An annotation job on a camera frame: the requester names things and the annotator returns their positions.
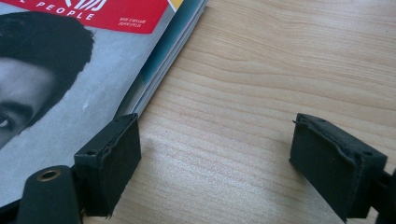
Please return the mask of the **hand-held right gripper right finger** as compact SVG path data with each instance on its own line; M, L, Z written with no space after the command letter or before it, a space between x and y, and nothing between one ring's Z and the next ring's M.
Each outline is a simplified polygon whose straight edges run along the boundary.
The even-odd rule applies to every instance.
M299 113L294 124L290 163L335 214L366 218L374 208L376 220L386 222L388 157L325 119Z

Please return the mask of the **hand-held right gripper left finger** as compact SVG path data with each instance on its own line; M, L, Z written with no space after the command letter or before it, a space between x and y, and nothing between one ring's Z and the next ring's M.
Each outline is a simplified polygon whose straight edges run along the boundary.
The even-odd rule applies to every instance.
M111 216L141 160L138 115L113 119L74 155L90 217Z

